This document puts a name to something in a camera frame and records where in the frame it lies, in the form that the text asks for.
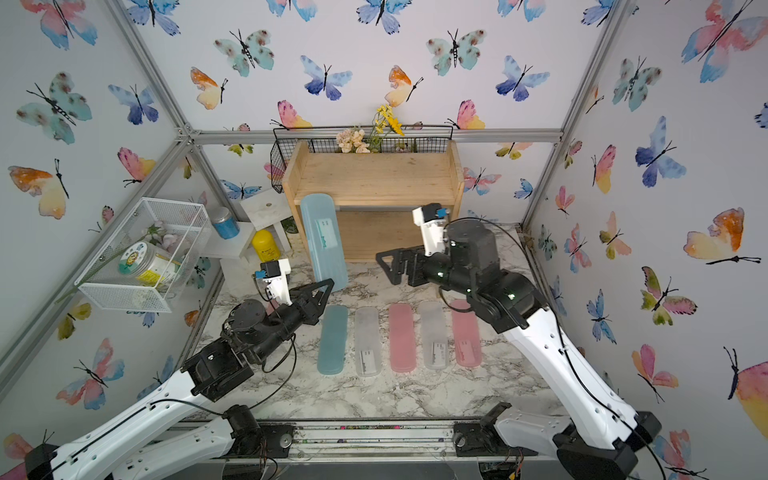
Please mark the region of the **teal case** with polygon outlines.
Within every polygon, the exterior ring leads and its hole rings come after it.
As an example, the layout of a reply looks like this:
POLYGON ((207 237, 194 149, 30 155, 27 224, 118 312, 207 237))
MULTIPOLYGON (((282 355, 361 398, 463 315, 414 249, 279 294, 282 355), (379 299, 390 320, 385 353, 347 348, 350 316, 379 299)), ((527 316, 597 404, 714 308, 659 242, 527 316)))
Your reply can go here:
POLYGON ((330 305, 321 319, 317 370, 322 375, 338 375, 344 369, 348 316, 346 306, 330 305))
POLYGON ((315 281, 331 279, 333 292, 345 289, 349 277, 332 197, 310 194, 302 199, 300 207, 315 281))

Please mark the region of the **clear case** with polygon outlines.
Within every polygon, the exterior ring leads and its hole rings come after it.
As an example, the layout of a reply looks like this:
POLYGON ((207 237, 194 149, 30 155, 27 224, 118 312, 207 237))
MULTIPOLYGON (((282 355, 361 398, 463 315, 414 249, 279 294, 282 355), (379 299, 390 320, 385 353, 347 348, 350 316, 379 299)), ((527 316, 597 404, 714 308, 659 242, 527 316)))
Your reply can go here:
POLYGON ((438 371, 448 365, 448 337, 443 309, 438 302, 424 302, 418 307, 424 364, 438 371))

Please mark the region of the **clear case shelf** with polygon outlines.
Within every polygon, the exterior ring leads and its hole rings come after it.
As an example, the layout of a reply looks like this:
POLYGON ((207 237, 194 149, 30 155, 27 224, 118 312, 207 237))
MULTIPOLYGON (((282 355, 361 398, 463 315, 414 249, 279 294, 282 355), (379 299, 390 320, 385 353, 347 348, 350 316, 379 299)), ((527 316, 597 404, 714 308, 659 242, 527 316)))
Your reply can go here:
POLYGON ((373 307, 356 310, 354 318, 355 365, 360 377, 374 377, 381 373, 382 341, 379 332, 379 312, 373 307))

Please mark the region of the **pink case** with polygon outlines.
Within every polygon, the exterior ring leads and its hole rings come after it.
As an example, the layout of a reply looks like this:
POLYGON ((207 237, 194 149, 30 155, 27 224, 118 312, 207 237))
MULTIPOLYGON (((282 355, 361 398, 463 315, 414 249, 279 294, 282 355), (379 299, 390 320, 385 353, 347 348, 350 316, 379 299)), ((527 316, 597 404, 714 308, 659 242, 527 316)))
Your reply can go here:
POLYGON ((478 319, 465 300, 456 299, 450 307, 456 362, 465 368, 478 367, 483 359, 478 319))
POLYGON ((396 373, 409 373, 416 368, 416 339, 413 310, 408 304, 389 307, 390 366, 396 373))

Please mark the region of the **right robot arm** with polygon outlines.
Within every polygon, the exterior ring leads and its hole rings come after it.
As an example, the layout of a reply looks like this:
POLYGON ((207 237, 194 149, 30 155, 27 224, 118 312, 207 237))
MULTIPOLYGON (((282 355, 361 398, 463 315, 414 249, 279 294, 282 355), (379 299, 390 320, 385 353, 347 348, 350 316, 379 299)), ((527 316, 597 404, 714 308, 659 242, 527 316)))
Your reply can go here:
POLYGON ((501 267, 485 221, 432 220, 420 227, 423 245, 377 254, 389 281, 463 295, 470 313, 525 356, 567 411, 527 414, 501 403, 487 417, 496 437, 558 460, 573 479, 629 478, 638 452, 660 433, 656 416, 623 400, 567 337, 544 294, 524 275, 501 267))

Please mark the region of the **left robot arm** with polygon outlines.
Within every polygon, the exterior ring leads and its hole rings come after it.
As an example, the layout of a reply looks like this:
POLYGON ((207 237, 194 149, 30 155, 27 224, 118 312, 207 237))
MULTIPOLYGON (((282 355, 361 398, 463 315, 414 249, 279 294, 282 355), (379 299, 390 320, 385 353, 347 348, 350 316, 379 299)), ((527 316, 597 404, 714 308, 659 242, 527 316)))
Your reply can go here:
POLYGON ((28 479, 61 479, 67 469, 81 479, 108 472, 158 434, 195 410, 226 396, 253 376, 299 327, 315 325, 324 313, 334 281, 321 280, 288 291, 288 301, 270 314, 263 303, 234 307, 220 337, 185 361, 154 392, 92 433, 62 447, 43 444, 25 457, 28 479))

